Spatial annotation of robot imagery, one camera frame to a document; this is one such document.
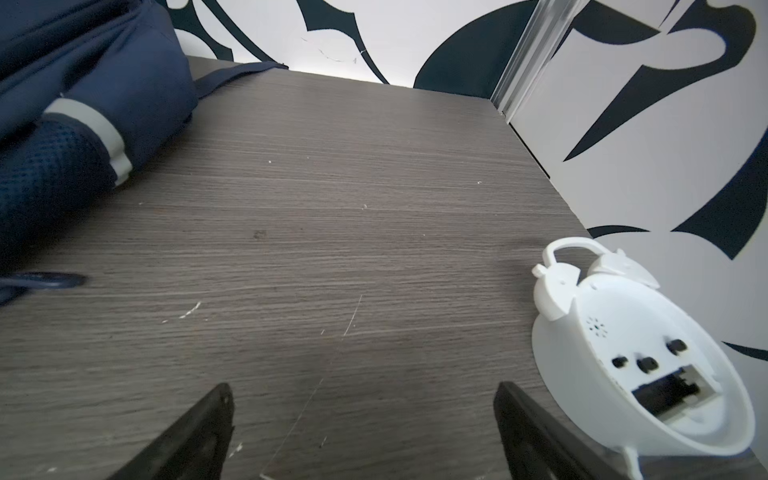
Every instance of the table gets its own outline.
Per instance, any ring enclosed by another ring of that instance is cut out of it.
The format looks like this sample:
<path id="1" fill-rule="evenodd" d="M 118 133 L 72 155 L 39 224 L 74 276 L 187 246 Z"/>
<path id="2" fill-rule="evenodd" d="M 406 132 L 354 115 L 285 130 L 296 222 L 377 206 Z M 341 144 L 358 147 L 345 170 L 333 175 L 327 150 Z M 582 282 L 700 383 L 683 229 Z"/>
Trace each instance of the table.
<path id="1" fill-rule="evenodd" d="M 2 477 L 104 478 L 229 382 L 227 480 L 509 478 L 500 381 L 569 423 L 531 354 L 531 268 L 574 235 L 489 101 L 238 79 L 25 259 L 90 281 L 0 310 Z M 645 465 L 765 475 L 750 453 Z"/>

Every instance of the white trim band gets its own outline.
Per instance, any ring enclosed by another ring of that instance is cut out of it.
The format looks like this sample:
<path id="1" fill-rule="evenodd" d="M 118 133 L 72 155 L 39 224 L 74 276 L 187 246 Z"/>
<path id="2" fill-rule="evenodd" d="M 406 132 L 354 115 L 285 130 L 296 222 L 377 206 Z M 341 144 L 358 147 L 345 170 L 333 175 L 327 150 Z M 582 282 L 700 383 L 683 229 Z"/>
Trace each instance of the white trim band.
<path id="1" fill-rule="evenodd" d="M 101 113 L 88 105 L 71 98 L 53 100 L 44 114 L 62 114 L 85 124 L 90 128 L 109 152 L 109 164 L 118 176 L 114 182 L 117 186 L 128 179 L 128 174 L 134 169 L 133 164 L 125 155 L 123 137 L 114 125 Z"/>

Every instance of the black and white wallpaper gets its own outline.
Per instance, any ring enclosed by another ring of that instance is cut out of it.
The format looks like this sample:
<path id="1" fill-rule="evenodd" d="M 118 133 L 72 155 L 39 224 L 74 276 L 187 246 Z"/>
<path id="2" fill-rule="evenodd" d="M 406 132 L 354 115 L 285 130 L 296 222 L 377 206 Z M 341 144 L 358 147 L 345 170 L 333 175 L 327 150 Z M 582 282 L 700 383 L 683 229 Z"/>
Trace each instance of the black and white wallpaper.
<path id="1" fill-rule="evenodd" d="M 490 98 L 536 0 L 158 0 L 188 55 Z"/>
<path id="2" fill-rule="evenodd" d="M 765 0 L 590 0 L 511 123 L 592 236 L 723 342 L 768 463 L 765 27 Z"/>

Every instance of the black knob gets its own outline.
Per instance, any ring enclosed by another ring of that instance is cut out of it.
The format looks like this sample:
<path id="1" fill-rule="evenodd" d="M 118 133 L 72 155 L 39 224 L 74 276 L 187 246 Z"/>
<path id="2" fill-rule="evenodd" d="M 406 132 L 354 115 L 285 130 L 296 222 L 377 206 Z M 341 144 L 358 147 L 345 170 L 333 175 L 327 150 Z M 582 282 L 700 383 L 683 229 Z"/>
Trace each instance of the black knob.
<path id="1" fill-rule="evenodd" d="M 642 370 L 643 373 L 648 373 L 651 370 L 659 368 L 659 364 L 652 356 L 647 356 L 644 359 L 639 359 L 637 361 L 637 367 Z"/>
<path id="2" fill-rule="evenodd" d="M 667 342 L 667 348 L 670 352 L 677 355 L 678 352 L 683 352 L 684 350 L 688 350 L 688 345 L 685 344 L 683 340 L 676 339 L 671 340 L 670 342 Z"/>
<path id="3" fill-rule="evenodd" d="M 620 369 L 621 367 L 627 365 L 628 361 L 629 360 L 627 360 L 627 357 L 618 356 L 615 359 L 611 360 L 611 363 L 613 363 L 616 368 Z"/>

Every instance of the blue fabric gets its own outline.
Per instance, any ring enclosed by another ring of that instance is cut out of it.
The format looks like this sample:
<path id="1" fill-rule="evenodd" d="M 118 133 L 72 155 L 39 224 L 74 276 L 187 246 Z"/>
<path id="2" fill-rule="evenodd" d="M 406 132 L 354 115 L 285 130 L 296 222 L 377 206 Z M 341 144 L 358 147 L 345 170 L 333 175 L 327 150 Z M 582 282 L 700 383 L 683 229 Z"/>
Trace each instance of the blue fabric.
<path id="1" fill-rule="evenodd" d="M 10 0 L 0 9 L 0 271 L 19 247 L 114 187 L 109 155 L 85 125 L 41 114 L 86 104 L 123 137 L 134 170 L 189 121 L 201 98 L 247 73 L 192 81 L 168 13 L 154 0 Z"/>

